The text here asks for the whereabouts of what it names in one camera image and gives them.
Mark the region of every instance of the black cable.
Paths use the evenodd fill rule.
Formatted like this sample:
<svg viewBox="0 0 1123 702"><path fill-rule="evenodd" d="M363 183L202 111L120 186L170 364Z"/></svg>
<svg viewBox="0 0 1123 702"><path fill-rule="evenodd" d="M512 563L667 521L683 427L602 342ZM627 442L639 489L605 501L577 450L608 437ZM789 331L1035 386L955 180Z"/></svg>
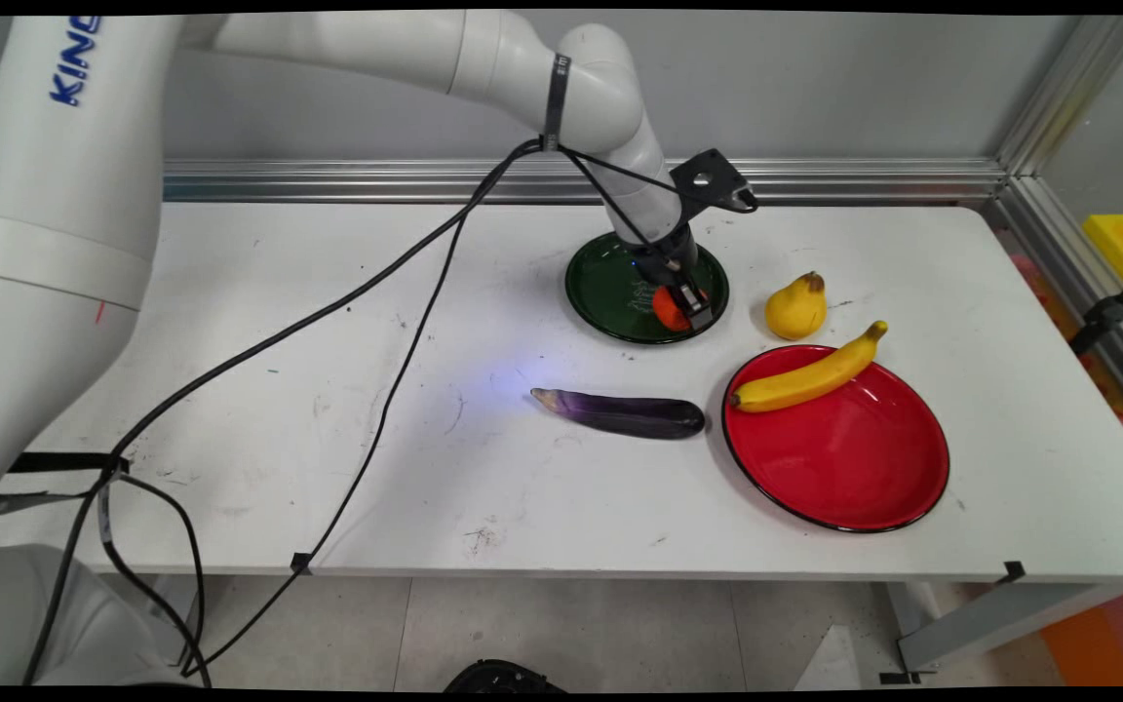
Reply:
<svg viewBox="0 0 1123 702"><path fill-rule="evenodd" d="M674 263L673 259L669 258L667 255L665 255L665 253L661 252L659 248L652 246L652 243L650 243L650 240L647 239L647 236L643 236L643 234L639 230L639 228L633 225L632 220L627 217L627 212L623 212L623 209L619 208L618 203L615 203L614 199L612 199L612 197L610 195L610 192L608 192L605 188L601 185L601 182L596 180L596 176L594 176L592 172L587 170L587 166L583 165L583 161L576 158L574 154L575 152L570 152L569 148L567 148L567 151L565 152L565 155L569 157L570 163L574 164L576 168L579 168L579 173L584 174L584 176L587 177L587 182L592 183L593 188L596 188L596 192L601 194L602 199L605 200L605 203L610 204L610 208L614 210L614 213L617 213L623 220L623 224L628 228L630 228L631 234L636 235L636 239L639 239L640 244L649 248L649 252L656 254L656 256L661 258L661 262L665 262L665 266L667 266L669 270L676 270L677 263Z"/></svg>
<svg viewBox="0 0 1123 702"><path fill-rule="evenodd" d="M227 370L236 367L237 365L245 363L245 361L253 358L253 356L258 355L259 352L264 352L266 350L266 348L276 345L280 341L283 341L286 337L292 336L293 334L300 331L303 328L307 328L307 326L320 319L323 319L325 316L331 314L331 312L337 311L339 307L346 307L347 303L353 302L354 299L362 297L363 293L369 292L371 289L373 289L376 284L382 283L382 281L384 279L387 279L389 275L392 275L393 272L396 272L396 268L400 268L402 265L404 265L405 262L408 262L411 257L413 257L414 254L418 254L420 249L424 248L424 246L431 245L432 240L436 240L437 237L439 237L441 234L448 231L450 227L458 226L458 230L455 231L454 243L450 244L449 254L445 262L445 267L442 267L442 271L440 272L440 280L438 280L437 288L436 290L433 290L432 298L429 299L428 301L427 310L424 310L422 322L419 323L419 329L418 332L416 332L413 344L411 344L409 354L407 354L405 356L405 361L404 364L402 364L401 372L398 374L396 379L393 382L392 390L389 391L387 400L384 403L383 412L381 414L380 428L377 430L377 434L375 434L375 439L373 440L371 449L368 450L368 454L366 454L366 458L358 471L358 474L355 478L355 483L353 483L353 485L346 493L346 496L344 496L344 501L340 502L340 507L338 508L335 519L330 521L329 527L325 530L323 536L320 538L320 541L318 541L316 547L311 550L311 556L318 554L318 550L320 550L320 548L327 541L327 538L330 537L331 530L336 528L340 514L344 513L344 509L348 505L349 499L351 499L353 493L357 489L357 485L360 483L362 476L366 472L366 467L369 466L371 457L374 455L374 450L380 444L380 436L381 432L383 431L384 422L387 421L389 404L392 403L392 399L393 395L395 395L396 388L400 386L402 377L404 377L407 370L409 370L410 367L410 359L411 357L413 357L416 347L418 347L419 338L422 336L424 321L427 321L427 317L431 314L433 303L436 303L436 299L439 297L441 285L445 284L445 279L446 275L448 274L449 263L451 262L451 258L454 258L456 240L458 240L462 227L465 224L465 218L467 217L467 215L469 215L469 212L472 212L474 208L476 208L478 203L483 201L484 197L487 194L487 191L490 191L491 188L495 185L495 182L499 181L500 176L504 174L505 170L509 167L509 165L513 163L514 159L518 159L519 157L524 156L527 154L531 154L531 152L539 152L539 151L540 148L535 139L531 139L531 142L527 142L524 144L519 145L515 148L515 151L512 152L511 156L502 161L502 163L500 163L495 168L493 168L493 172L487 174L487 176L481 183L480 188L476 188L476 192L474 192L471 200L468 200L467 204L465 204L464 208L458 211L458 213L455 213L453 218L447 219L447 221L442 224L442 226L438 227L437 230L433 230L432 234L424 236L422 240L420 240L418 244L411 247L409 252L402 254L401 257L398 257L395 262L391 263L391 265L384 268L384 271L381 271L380 274L366 281L365 284L362 284L357 290L355 290L355 292L347 294L347 297L338 299L336 302L331 302L330 306L322 308L320 311L314 312L314 314L309 314L308 317L304 317L304 319L289 326L289 328L282 329L282 331L276 332L272 337L263 339L262 343L247 348L245 352L241 352L237 356L232 356L232 358L225 361L223 364L219 364L214 368L211 368L209 372L201 374L201 376L191 381L186 386L182 388L179 391L175 391L174 394L170 395L166 400L164 400L163 403L157 404L155 409L150 410L150 412L148 412L146 417L141 419L141 421L138 421L137 425L130 428L128 434L125 434L125 436L120 439L120 443L116 444L116 448L112 449L111 459L110 462L108 462L108 466L103 468L103 474L100 476L98 483L94 484L94 486L90 490L88 494L85 494L85 498L82 499L81 501L81 507L77 510L77 518L75 519L74 526L72 526L72 530L69 534L67 546L65 547L65 551L63 553L62 565L60 565L60 573L56 576L55 590L53 592L53 595L51 595L51 603L48 605L48 612L46 612L46 619L43 626L43 633L39 636L39 639L37 639L37 645L35 646L34 649L34 656L33 659L30 660L30 666L28 666L28 671L26 672L26 684L30 684L36 675L37 665L39 665L40 663L40 655L44 653L46 639L48 639L51 628L53 628L54 619L58 610L58 604L60 602L62 602L63 586L65 586L66 583L67 569L71 568L72 554L74 554L76 541L79 541L80 538L80 526L81 523L84 523L84 519L89 514L89 508L90 504L92 503L94 494L99 494L102 493L102 491L108 490L111 476L113 475L115 464L119 462L119 457L121 456L121 454L124 454L125 449L128 449L129 445L133 444L133 440L137 439L137 437L141 435L141 431L144 431L145 428L150 426L156 418L162 417L162 413L173 408L173 405L183 400L184 396L191 395L192 392L197 391L198 388L206 385L207 382L210 382L211 380L218 377L220 374L226 373ZM572 163L574 163L574 165L576 165L576 167L579 168L579 172L584 173L584 176L588 179L588 182L592 182L592 185L596 188L599 194L604 197L606 203L610 203L610 208L614 210L614 212L623 220L624 224L627 224L632 234L636 235L643 245L649 247L651 252L658 254L667 263L669 263L669 258L665 256L665 254L663 254L659 248L656 248L649 243L649 240L647 240L647 237L643 236L641 231L639 231L639 228L634 226L632 221L630 221L628 215L624 213L623 210L621 210L621 208L619 208L618 203L615 203L614 200L612 200L612 197L610 197L610 192L605 191L605 188L603 188L601 183L593 176L592 172L590 172L587 167L581 164L579 158L590 161L590 163L596 164L599 166L612 170L612 172L624 174L624 176L640 180L642 182L650 183L650 185L655 185L672 191L674 192L674 194L677 194L679 197L686 197L686 199L696 201L696 203L712 206L712 208L718 208L739 213L748 213L757 209L757 203L755 203L755 200L752 201L752 203L749 203L749 209L741 210L731 208L731 206L725 203L718 203L718 201L705 200L703 199L703 197L687 194L687 192L683 192L677 188L669 186L667 185L667 183L659 182L656 179L650 179L642 176L642 174L636 174L633 172L629 172L629 170L627 168L621 168L619 166L608 164L605 163L605 161L602 161L594 156L588 156L586 154L581 154L581 152L570 151L570 148L566 148L564 146L559 146L558 151L564 152L565 155L569 157ZM192 676L193 672L200 672L200 674L202 674L203 684L206 684L207 687L210 687L210 676L209 672L207 672L206 669L207 665L209 665L210 662L214 662L214 659L221 656L221 654L226 653L226 650L230 648L232 644L236 644L237 640L240 639L240 637L244 636L246 631L249 630L249 627L253 627L255 622L258 621L258 618L262 618L263 613L266 613L266 610L271 608L273 603L276 602L276 599L281 594L283 594L284 591L290 585L292 585L294 580L299 577L299 574L302 573L303 568L295 569L293 575L290 576L289 580L285 580L284 585L282 585L280 590L277 590L276 593L272 595L271 599L268 599L267 603L263 604L263 608L258 610L258 612L255 613L253 618L249 619L249 622L246 622L246 624L240 628L240 631L237 631L237 633L232 636L232 639L228 640L228 642L223 645L223 647L219 648L219 650L216 650L216 654L210 658L203 658L201 655L201 650L199 649L199 640L202 630L202 622L204 619L204 591L202 587L201 556L199 547L197 547L197 538L195 534L193 534L192 522L191 520L189 520L189 516L186 514L186 512L184 512L183 507L180 507L179 502L175 502L174 499L171 499L164 492L153 489L152 485L144 484L141 483L141 481L128 478L127 476L125 476L125 480L129 480L129 482L134 485L137 485L137 487L141 487L144 490L150 491L152 493L155 493L156 496L161 496L162 499L167 499L170 505L173 505L173 508L177 510L179 514L181 514L181 518L184 520L184 525L186 525L186 530L190 537L190 547L191 550L193 551L193 563L195 563L195 574L197 577L199 577L199 626L197 627L197 636L193 636L191 631L188 630L188 627L184 624L183 621L181 621L179 614L175 614L174 610L171 609L171 605L167 604L165 600L162 600L162 596L157 595L156 592L153 592L153 590L148 587L146 583L141 582L141 580L139 580L137 575L134 574L133 571L128 568L128 565L124 564L124 560L119 556L119 551L115 549L115 546L110 538L108 538L103 543L103 548L106 548L108 558L112 560L112 564L115 565L116 569L120 571L120 573L124 574L124 576L128 578L134 586L137 586L138 590L141 590L145 595L150 596L153 602L158 604L159 608L163 609L164 612L168 616L168 618L173 619L174 626L179 628L181 635L184 637L184 639L186 639L186 645L191 648L193 657L195 657L197 668L191 671L184 671L183 675ZM102 519L107 520L108 525L108 519L110 519L110 514L108 514L107 502L108 499L103 499L102 501L100 501L100 513L102 516Z"/></svg>
<svg viewBox="0 0 1123 702"><path fill-rule="evenodd" d="M202 577L202 554L199 548L197 548L197 530L193 529L193 522L189 519L189 512L184 511L184 507L182 507L180 502L175 501L175 498L155 487L155 485L143 483L143 481L139 481L128 474L120 474L120 480L126 484L145 490L146 492L153 494L153 496L167 502L168 505L175 510L175 513L180 516L180 520L184 523L184 535L189 537L189 548L193 554L193 574L197 576L197 627L193 627L193 640L201 644L202 628L206 626L206 578Z"/></svg>
<svg viewBox="0 0 1123 702"><path fill-rule="evenodd" d="M366 466L371 465L371 458L374 457L375 448L377 448L380 445L380 437L384 435L384 426L386 426L387 422L387 409L391 408L392 405L393 395L396 395L396 388L401 386L402 379L405 377L405 372L407 370L410 368L410 361L414 357L414 350L418 347L419 339L423 337L423 327L424 325L427 325L428 317L432 314L432 307L436 306L437 298L440 297L440 289L442 288L442 285L445 285L446 276L449 275L449 263L454 261L454 252L458 247L458 237L462 236L462 228L463 226L465 226L465 222L467 222L467 219L465 218L459 219L458 228L456 228L456 230L454 231L454 239L450 240L449 243L449 253L445 257L445 266L440 268L440 277L436 281L436 290L432 290L432 298L429 299L427 302L427 307L423 310L422 320L419 320L418 329L416 329L414 331L414 339L413 341L410 343L410 349L405 352L405 359L402 361L401 370L400 372L396 372L396 379L393 380L393 385L387 391L387 399L384 400L384 408L380 412L380 426L375 428L375 437L374 439L371 440L371 448L366 449L366 458L363 458L362 467L358 468L358 474L355 476L355 478L353 478L353 484L349 485L349 490L344 494L344 499L343 501L340 501L340 507L337 508L336 516L329 522L329 527L325 529L323 536L320 537L320 541L318 541L314 548L312 548L311 551L309 551L311 558L317 556L318 551L320 551L320 549L323 548L323 545L327 543L327 539L329 539L331 535L331 529L335 529L336 525L340 521L340 514L344 514L344 509L348 505L349 499L353 498L353 493L355 492L355 490L358 489L358 484L362 483L362 476L366 474ZM293 585L294 580L296 580L299 575L303 573L303 569L304 565L300 565L298 568L294 568L293 574L289 576L289 580L285 580L284 585L281 585L277 589L276 593L272 595L271 599L268 599L267 602L264 603L261 609L258 609L255 616L249 618L249 621L246 622L246 624L241 627L240 630L237 631L237 633L234 635L232 638L229 639L227 644L221 646L219 650L216 650L214 654L211 654L210 658L207 658L207 665L213 663L219 656L222 656L225 650L231 648L232 645L237 642L237 640L240 640L240 637L245 636L246 631L249 631L249 627L253 627L255 622L257 622L258 619L263 617L264 613L267 613L267 610L271 609L271 605L276 602L276 599L280 599L280 595L283 595L284 591L289 590L290 585ZM183 671L182 674L184 676L191 676L193 675L193 671L192 669Z"/></svg>
<svg viewBox="0 0 1123 702"><path fill-rule="evenodd" d="M146 430L146 428L150 426L156 418L159 418L162 413L166 412L166 410L170 410L171 408L173 408L173 405L182 401L184 396L192 394L192 392L197 391L198 388L206 385L207 382L214 380L223 372L227 372L227 370L230 370L236 365L239 365L241 363L245 363L245 361L253 358L253 356L258 355L259 352L267 350L267 348L270 348L271 346L275 346L277 343L283 341L286 337L290 337L293 334L300 331L301 329L307 328L307 326L316 323L316 321L323 319L325 316L331 314L331 312L339 310L340 307L346 307L347 303L353 302L354 299L360 298L363 293L369 292L369 290L373 289L376 284L382 283L384 279L387 279L389 275L392 275L393 272L396 272L396 268L400 268L402 265L409 262L411 257L414 257L414 254L422 252L424 247L427 247L429 244L432 244L433 240L438 239L438 237L441 234L445 234L445 231L448 231L450 227L455 226L455 224L464 221L467 215L469 215L472 210L483 201L483 199L487 195L487 192L490 192L492 190L492 186L495 185L496 180L499 180L500 176L504 174L505 170L509 168L509 165L511 165L515 159L521 158L521 156L526 156L528 154L535 154L535 152L539 152L539 145L535 138L530 139L530 142L522 143L517 148L513 148L511 155L505 157L505 159L502 161L502 163L500 163L495 168L493 168L493 172L487 174L487 177L484 179L484 182L481 183L480 188L476 188L476 192L474 192L474 194L467 201L467 204L463 206L462 210L456 212L451 218L447 219L447 221L445 224L441 224L440 227L437 227L436 230L432 230L431 234L424 236L421 240L418 241L418 244L411 246L410 249L407 249L407 252L402 254L402 256L398 257L395 262L390 263L386 268L380 271L380 274L366 281L366 283L362 284L357 290L355 290L355 292L346 294L346 297L338 299L336 302L331 302L330 306L322 308L320 311L314 312L314 314L309 314L308 317L304 317L304 319L289 326L289 328L281 329L280 332L272 335L272 337L263 339L263 341L255 344L255 346L249 347L246 350L243 350L240 354L236 356L232 356L231 358L225 361L225 363L219 364L218 366L211 368L209 372L202 373L201 376L191 381L186 386L180 388L180 390L175 391L166 400L157 404L155 409L150 410L150 412L146 414L146 417L139 419L137 425L134 425L134 427L130 428L128 434L125 434L125 436L119 440L119 443L116 444L115 448L111 450L111 455L108 457L107 466L102 469L102 475L99 476L98 483L94 483L93 487L91 487L89 493L85 494L85 498L81 499L81 505L76 511L76 519L74 520L74 522L72 522L71 530L69 530L67 545L65 546L65 548L63 548L63 558L60 559L58 574L55 577L54 591L51 592L49 604L48 608L46 609L46 617L44 619L43 630L40 630L40 635L37 636L37 642L34 646L33 657L28 663L28 668L26 671L26 678L24 678L24 684L33 683L33 681L36 677L37 667L39 667L40 665L40 657L43 657L45 653L49 632L51 630L53 630L55 617L58 612L60 603L62 603L63 600L63 587L65 587L66 585L67 571L71 568L72 557L74 557L76 550L76 543L80 539L81 525L85 522L85 517L89 516L89 510L90 505L92 505L93 498L97 496L97 494L102 489L106 489L107 485L110 484L110 481L113 476L113 471L116 468L117 463L120 459L120 456L122 456L124 450L128 449L129 445L133 444L133 440L137 439L137 437L141 435L141 431ZM113 547L111 547L110 550L108 550L107 553L108 556L111 556L112 551ZM116 554L115 557L112 558L112 563L117 558L119 558L119 555ZM129 578L129 582L133 582L133 580L137 580L137 582L135 582L134 585L138 585L138 590L143 590L145 594L152 595L152 599L158 596L141 581L139 581L137 576L133 576L133 578ZM280 595L279 593L276 595L273 595L271 602L275 602L276 596L279 595ZM165 602L162 603L162 608L164 608L165 610L170 610L168 605ZM189 635L188 628L183 627L183 622L181 622L181 628L182 628L181 632L182 636L188 636ZM219 649L218 654L222 654L223 650L226 649L227 646Z"/></svg>
<svg viewBox="0 0 1123 702"><path fill-rule="evenodd" d="M645 174L638 174L636 172L629 172L629 170L627 170L627 168L623 168L621 166L612 165L611 163L606 163L606 161L601 161L596 156L584 154L584 152L576 152L574 148L567 148L566 146L558 145L558 152L563 152L563 154L565 154L566 156L569 156L570 161L574 161L575 157L579 157L579 158L583 158L584 161L590 161L590 163L596 164L597 166L601 166L602 168L609 168L609 170L611 170L611 172L614 172L617 174L623 174L627 177L632 177L632 179L636 179L636 180L649 183L649 185L655 185L655 186L658 186L660 189L668 190L669 192L673 192L673 194L675 194L675 195L685 197L685 199L692 200L693 203L707 204L707 206L710 206L710 208L718 208L719 210L727 210L727 212L736 212L736 213L740 213L740 215L748 215L748 213L757 211L758 209L760 209L760 206L761 206L760 203L757 202L757 199L755 199L755 197L754 197L751 203L748 203L748 201L745 201L748 204L748 208L746 208L746 209L732 208L732 206L727 204L727 203L721 203L718 200L707 200L704 197L693 195L693 194L691 194L691 192L683 192L682 190L678 190L678 188L674 188L673 185L668 185L667 183L660 182L659 180L656 180L656 179L652 179L652 177L647 177Z"/></svg>
<svg viewBox="0 0 1123 702"><path fill-rule="evenodd" d="M110 507L108 503L111 501L111 484L103 485L102 491L99 492L99 517L107 517L110 514ZM115 565L115 569L119 571L119 574L133 583L134 587L141 591L144 595L148 596L157 608L167 614L171 619L171 623L175 627L175 630L180 631L180 635L184 638L184 646L186 646L193 658L197 660L197 672L202 674L202 687L213 687L211 684L211 675L206 669L206 658L202 656L201 648L197 647L197 639L193 639L192 631L189 631L189 626L184 623L184 619L180 618L180 614L175 613L173 605L168 604L166 600L162 599L162 595L153 591L153 587L146 585L141 578L137 577L137 573L133 573L129 566L124 563L124 558L120 557L120 551L115 549L115 544L111 543L111 525L110 521L102 522L100 525L103 529L102 535L102 549L107 551L107 558L111 559L111 565Z"/></svg>
<svg viewBox="0 0 1123 702"><path fill-rule="evenodd" d="M37 666L40 666L40 655L45 653L46 640L49 639L49 630L55 626L55 617L58 613L58 604L63 600L63 587L67 585L67 571L72 566L72 555L76 551L76 541L81 537L81 525L85 523L85 517L90 513L90 505L93 503L93 498L97 496L98 490L102 489L102 485L107 484L102 476L99 476L98 483L93 484L93 487L85 494L84 499L81 499L81 507L76 510L76 519L72 521L72 529L67 532L67 545L63 546L63 556L58 559L58 573L55 574L55 585L49 592L49 604L46 605L46 617L40 622L40 633L37 635L37 644L33 647L33 656L28 658L28 667L24 672L22 684L33 684L34 678L37 676Z"/></svg>

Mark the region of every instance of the orange object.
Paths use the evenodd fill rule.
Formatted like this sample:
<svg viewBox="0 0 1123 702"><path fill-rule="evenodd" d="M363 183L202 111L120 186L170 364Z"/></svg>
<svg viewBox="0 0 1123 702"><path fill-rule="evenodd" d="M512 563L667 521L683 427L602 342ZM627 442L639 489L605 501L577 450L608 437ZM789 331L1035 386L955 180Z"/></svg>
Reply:
<svg viewBox="0 0 1123 702"><path fill-rule="evenodd" d="M703 294L704 299L709 299L709 293L704 290L701 290L700 294ZM687 319L686 314L683 314L683 310L678 306L675 306L674 298L669 297L669 291L665 285L660 285L652 293L652 314L656 314L656 319L665 325L665 329L669 329L669 331L691 329L691 320Z"/></svg>
<svg viewBox="0 0 1123 702"><path fill-rule="evenodd" d="M1042 630L1070 687L1123 685L1123 596Z"/></svg>

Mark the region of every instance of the purple eggplant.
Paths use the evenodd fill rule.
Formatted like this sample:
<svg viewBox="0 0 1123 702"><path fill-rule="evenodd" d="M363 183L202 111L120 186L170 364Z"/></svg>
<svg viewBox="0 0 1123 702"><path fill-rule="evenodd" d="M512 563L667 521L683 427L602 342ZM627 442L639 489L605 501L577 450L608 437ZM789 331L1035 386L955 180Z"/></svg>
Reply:
<svg viewBox="0 0 1123 702"><path fill-rule="evenodd" d="M531 396L573 422L641 439L686 439L705 428L705 413L685 400L602 396L532 388Z"/></svg>

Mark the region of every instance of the gray floor tile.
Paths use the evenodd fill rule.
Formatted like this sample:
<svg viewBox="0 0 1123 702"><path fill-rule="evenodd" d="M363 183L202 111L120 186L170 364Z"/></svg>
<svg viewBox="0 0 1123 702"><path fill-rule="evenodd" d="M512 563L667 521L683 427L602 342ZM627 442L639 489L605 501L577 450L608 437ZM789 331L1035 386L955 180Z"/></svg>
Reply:
<svg viewBox="0 0 1123 702"><path fill-rule="evenodd" d="M213 654L284 578L207 578L202 648ZM393 687L410 578L302 577L210 666L218 687Z"/></svg>
<svg viewBox="0 0 1123 702"><path fill-rule="evenodd" d="M851 628L860 686L900 671L886 587L867 582L734 582L731 595L750 691L792 690L831 624Z"/></svg>
<svg viewBox="0 0 1123 702"><path fill-rule="evenodd" d="M396 690L438 692L480 658L569 692L743 690L723 582L416 578Z"/></svg>

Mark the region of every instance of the aluminum frame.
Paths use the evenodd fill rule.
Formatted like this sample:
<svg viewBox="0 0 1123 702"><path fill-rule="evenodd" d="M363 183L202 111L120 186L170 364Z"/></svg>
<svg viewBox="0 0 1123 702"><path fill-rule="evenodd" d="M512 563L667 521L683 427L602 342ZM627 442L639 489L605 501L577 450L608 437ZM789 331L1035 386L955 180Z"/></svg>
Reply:
<svg viewBox="0 0 1123 702"><path fill-rule="evenodd" d="M1075 319L1123 289L1123 281L1043 179L1011 179L982 213L994 226L1010 228ZM1123 323L1097 344L1095 353L1123 388Z"/></svg>
<svg viewBox="0 0 1123 702"><path fill-rule="evenodd" d="M682 164L670 158L668 167ZM977 208L1004 180L992 158L732 158L768 203ZM168 161L170 203L462 203L496 165L451 161ZM564 158L513 164L486 203L594 204L601 199Z"/></svg>
<svg viewBox="0 0 1123 702"><path fill-rule="evenodd" d="M1123 15L1084 15L995 152L1010 176L1041 174L1122 58Z"/></svg>

